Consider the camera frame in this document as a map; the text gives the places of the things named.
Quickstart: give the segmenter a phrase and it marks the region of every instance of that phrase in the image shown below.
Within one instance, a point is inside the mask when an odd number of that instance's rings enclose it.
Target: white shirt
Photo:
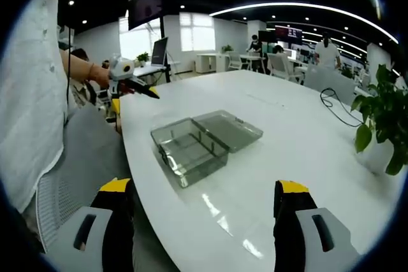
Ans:
[[[340,53],[333,43],[329,42],[329,45],[326,48],[321,41],[316,45],[315,52],[319,54],[319,66],[335,69],[335,60],[336,57],[340,57]]]
[[[62,130],[69,112],[57,9],[58,0],[31,0],[0,63],[0,175],[20,213],[64,148]],[[75,105],[70,93],[69,107]]]

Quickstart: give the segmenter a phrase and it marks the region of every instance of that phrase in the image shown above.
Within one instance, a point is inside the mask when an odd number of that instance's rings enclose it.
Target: potted plant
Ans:
[[[357,96],[351,106],[363,115],[354,146],[371,171],[396,175],[408,164],[408,94],[394,86],[385,65],[379,65],[376,77],[378,85],[368,86],[376,95]]]
[[[229,46],[229,45],[226,45],[226,46],[222,46],[222,47],[221,47],[221,52],[222,52],[223,54],[225,54],[226,52],[229,52],[229,51],[234,51],[234,48],[232,48],[232,47]]]
[[[138,61],[140,62],[140,66],[144,67],[146,65],[146,62],[149,61],[149,55],[147,54],[147,52],[138,55]]]

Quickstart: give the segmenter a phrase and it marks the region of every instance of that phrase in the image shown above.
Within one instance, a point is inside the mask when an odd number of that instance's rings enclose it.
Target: person's arm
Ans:
[[[68,74],[68,51],[60,49],[59,53],[61,54],[64,70]],[[102,88],[106,88],[109,86],[109,70],[104,69],[95,63],[79,59],[72,54],[69,77],[78,82],[92,80],[98,83]]]

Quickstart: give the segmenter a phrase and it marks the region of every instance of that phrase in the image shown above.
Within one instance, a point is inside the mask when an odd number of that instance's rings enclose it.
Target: tv screen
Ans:
[[[258,31],[259,41],[264,41],[265,43],[276,43],[275,32],[273,31]]]
[[[300,29],[276,25],[275,36],[278,41],[285,41],[298,45],[302,44],[302,30]]]
[[[168,13],[172,0],[129,0],[129,30]]]

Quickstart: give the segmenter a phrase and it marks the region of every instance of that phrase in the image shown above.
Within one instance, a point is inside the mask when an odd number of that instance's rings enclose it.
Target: hand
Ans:
[[[102,89],[109,87],[109,70],[96,64],[91,66],[89,79],[99,84]]]

